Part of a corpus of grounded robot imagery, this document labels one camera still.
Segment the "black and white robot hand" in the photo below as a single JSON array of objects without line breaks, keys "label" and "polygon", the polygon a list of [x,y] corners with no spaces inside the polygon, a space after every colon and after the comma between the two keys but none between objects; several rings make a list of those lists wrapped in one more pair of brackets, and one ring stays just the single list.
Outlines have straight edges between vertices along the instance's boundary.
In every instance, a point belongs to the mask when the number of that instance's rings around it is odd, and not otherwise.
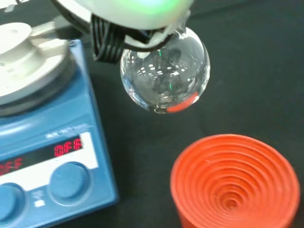
[{"label": "black and white robot hand", "polygon": [[115,64],[125,49],[165,46],[190,16],[192,0],[54,0],[77,30],[90,36],[94,61]]}]

